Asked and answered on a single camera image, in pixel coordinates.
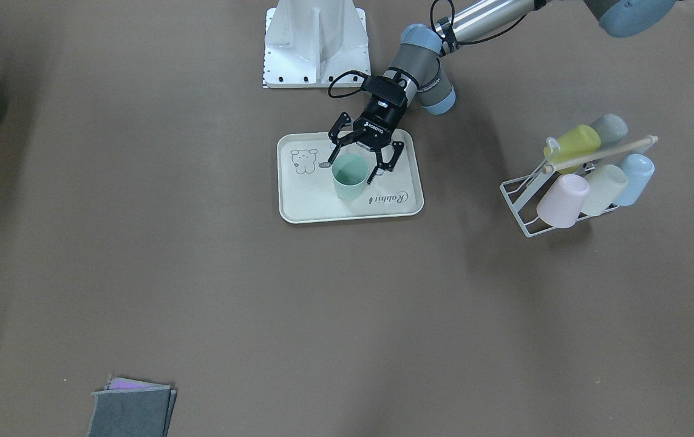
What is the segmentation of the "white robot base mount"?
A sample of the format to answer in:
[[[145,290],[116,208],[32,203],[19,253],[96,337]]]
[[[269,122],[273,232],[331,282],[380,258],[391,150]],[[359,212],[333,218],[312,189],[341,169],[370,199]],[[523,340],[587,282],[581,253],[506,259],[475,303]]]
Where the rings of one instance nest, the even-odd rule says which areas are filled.
[[[371,73],[366,13],[352,1],[280,1],[265,14],[263,85],[358,87]]]

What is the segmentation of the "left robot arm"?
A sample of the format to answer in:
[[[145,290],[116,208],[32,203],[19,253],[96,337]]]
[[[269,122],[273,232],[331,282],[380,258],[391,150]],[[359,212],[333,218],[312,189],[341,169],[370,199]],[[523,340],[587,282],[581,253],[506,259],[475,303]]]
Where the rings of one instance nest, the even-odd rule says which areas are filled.
[[[359,89],[370,94],[357,118],[342,113],[329,130],[331,154],[319,166],[335,165],[342,147],[356,143],[375,154],[367,182],[392,172],[405,144],[392,136],[410,104],[418,99],[433,115],[447,112],[455,103],[452,83],[441,59],[462,47],[490,41],[508,33],[544,1],[478,1],[449,16],[430,18],[429,24],[414,23],[403,30],[395,58],[382,75],[346,71]]]

